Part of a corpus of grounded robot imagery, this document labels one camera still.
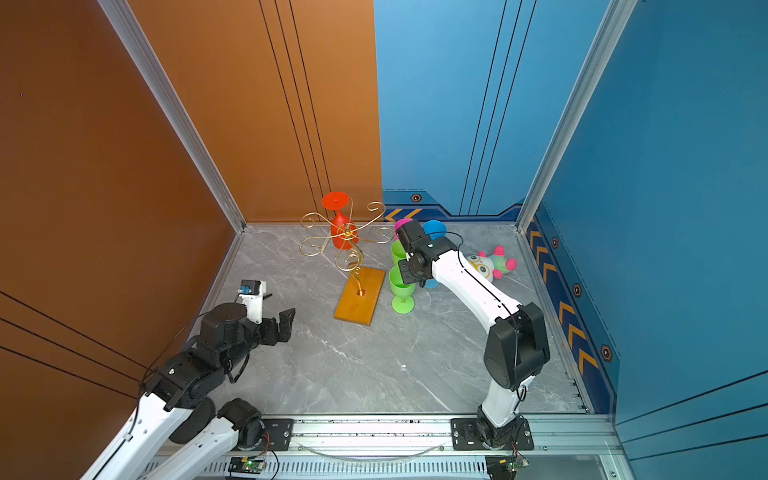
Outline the green wine glass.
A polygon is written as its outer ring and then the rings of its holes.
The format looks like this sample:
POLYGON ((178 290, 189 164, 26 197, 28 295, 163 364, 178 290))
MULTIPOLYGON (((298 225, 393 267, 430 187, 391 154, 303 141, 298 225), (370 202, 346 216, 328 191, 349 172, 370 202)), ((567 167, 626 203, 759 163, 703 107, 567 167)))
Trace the green wine glass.
POLYGON ((388 274, 390 289, 394 295, 391 305, 398 314, 408 314, 415 306, 413 293, 415 285, 406 285, 398 266, 393 266, 388 274))
POLYGON ((398 266, 400 261, 407 259, 407 253, 400 240, 395 240, 391 245, 391 259, 395 266, 398 266))

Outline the pink wine glass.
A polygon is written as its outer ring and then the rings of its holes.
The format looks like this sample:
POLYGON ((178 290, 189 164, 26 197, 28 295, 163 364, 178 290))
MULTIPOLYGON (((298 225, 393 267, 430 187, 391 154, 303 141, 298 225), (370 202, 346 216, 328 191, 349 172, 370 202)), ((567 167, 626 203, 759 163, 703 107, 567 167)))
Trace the pink wine glass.
POLYGON ((400 220, 397 220, 397 221, 395 222, 395 225, 394 225, 394 233, 395 233, 395 235, 394 235, 394 238, 395 238, 395 240, 398 240, 398 239, 399 239, 399 237, 398 237, 398 233, 397 233, 397 232, 398 232, 398 230, 399 230, 399 229, 400 229, 400 228, 401 228, 403 225, 405 225, 406 223, 409 223, 409 222, 411 222, 411 221, 412 221, 412 219, 411 219, 411 218, 402 218, 402 219, 400 219, 400 220))

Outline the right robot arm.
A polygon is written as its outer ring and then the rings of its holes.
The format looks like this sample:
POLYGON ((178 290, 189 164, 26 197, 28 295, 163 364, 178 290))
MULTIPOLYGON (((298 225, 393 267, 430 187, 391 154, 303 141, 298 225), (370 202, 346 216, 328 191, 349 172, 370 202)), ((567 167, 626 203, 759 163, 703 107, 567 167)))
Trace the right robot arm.
POLYGON ((434 279, 476 317, 486 333, 483 361, 490 375, 474 425, 456 429, 464 448, 531 451, 529 422, 520 414, 529 387, 551 359, 544 314, 509 297, 480 272, 447 236, 434 238, 415 220, 396 229, 406 258, 397 263, 407 285, 434 279))

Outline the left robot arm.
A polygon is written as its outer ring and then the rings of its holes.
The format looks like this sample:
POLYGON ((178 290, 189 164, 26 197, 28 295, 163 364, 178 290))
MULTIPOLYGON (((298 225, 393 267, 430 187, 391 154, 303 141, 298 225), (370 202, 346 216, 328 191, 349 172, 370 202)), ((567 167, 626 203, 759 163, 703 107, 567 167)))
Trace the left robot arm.
POLYGON ((288 450, 293 420, 268 420, 241 398, 218 407, 209 395, 240 378, 256 347, 288 342, 295 315, 259 318, 242 303, 207 312, 199 334, 140 385, 134 412, 85 478, 193 479, 233 450, 242 454, 230 472, 262 472, 288 450))

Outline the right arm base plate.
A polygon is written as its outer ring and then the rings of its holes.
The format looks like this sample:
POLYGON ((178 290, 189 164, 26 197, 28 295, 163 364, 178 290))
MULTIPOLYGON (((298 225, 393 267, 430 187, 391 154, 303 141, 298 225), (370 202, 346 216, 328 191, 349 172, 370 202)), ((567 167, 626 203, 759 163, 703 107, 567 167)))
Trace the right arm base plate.
POLYGON ((535 448, 529 422, 523 416, 499 428, 485 419, 453 418, 450 427, 456 451, 532 451, 535 448))

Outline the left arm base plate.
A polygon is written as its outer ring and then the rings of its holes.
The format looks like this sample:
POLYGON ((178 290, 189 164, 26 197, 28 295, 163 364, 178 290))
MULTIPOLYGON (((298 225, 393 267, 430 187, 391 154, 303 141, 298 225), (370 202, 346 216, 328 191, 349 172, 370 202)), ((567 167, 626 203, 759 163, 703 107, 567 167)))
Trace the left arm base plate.
POLYGON ((233 451, 262 452, 287 451, 290 446, 295 421, 291 418, 251 419, 243 425, 235 425, 221 417, 211 421, 212 432, 223 433, 233 451))

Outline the red wine glass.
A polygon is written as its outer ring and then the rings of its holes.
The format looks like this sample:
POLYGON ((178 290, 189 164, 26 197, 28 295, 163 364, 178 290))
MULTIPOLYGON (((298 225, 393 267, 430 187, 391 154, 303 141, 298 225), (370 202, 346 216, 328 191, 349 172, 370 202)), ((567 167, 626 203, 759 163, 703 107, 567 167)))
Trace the red wine glass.
POLYGON ((351 198, 340 191, 330 192, 322 199, 323 207, 335 213, 331 220, 331 240, 339 250, 351 250, 358 242, 357 227, 342 210, 349 206, 351 198))

